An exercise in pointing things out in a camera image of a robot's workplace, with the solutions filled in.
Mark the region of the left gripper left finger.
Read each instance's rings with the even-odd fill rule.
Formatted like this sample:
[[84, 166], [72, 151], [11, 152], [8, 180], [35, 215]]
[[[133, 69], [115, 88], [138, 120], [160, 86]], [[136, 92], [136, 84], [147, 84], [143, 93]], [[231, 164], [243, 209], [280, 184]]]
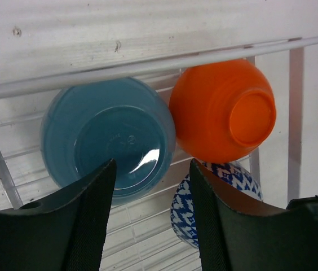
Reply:
[[98, 270], [117, 165], [19, 209], [0, 211], [0, 270]]

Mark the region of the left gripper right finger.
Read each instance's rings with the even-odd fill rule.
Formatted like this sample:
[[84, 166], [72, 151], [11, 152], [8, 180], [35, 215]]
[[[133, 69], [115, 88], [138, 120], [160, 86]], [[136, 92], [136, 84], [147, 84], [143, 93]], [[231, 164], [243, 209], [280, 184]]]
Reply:
[[318, 270], [318, 196], [278, 208], [196, 159], [189, 177], [203, 270]]

